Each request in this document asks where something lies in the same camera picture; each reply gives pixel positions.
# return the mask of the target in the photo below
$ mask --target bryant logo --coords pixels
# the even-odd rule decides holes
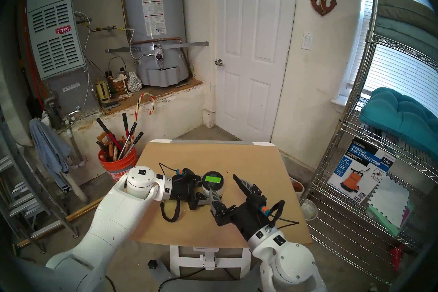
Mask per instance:
[[[68,31],[71,31],[70,25],[55,29],[55,34],[64,34]]]

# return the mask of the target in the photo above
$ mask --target black knob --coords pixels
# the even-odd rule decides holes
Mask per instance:
[[[152,260],[152,259],[149,260],[148,267],[149,267],[150,270],[156,269],[158,267],[157,261],[156,260]]]

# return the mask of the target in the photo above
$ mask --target candy cane decoration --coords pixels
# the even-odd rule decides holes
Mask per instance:
[[[149,115],[151,115],[152,112],[154,111],[154,108],[155,108],[155,98],[152,96],[151,93],[143,93],[143,94],[140,96],[140,98],[138,98],[137,107],[135,107],[135,119],[134,119],[134,122],[137,122],[138,109],[140,108],[140,102],[141,102],[141,100],[143,99],[143,96],[145,96],[145,95],[150,96],[151,99],[152,99],[152,108],[151,108],[151,110],[149,111]]]

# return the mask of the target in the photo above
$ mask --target green tape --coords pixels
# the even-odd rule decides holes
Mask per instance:
[[[216,178],[215,176],[206,176],[205,181],[211,182],[211,183],[219,183],[220,178]]]

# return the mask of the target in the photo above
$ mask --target light switch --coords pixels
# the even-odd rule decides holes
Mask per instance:
[[[305,31],[303,35],[303,43],[301,44],[301,49],[312,49],[312,42],[313,42],[313,33],[309,31]]]

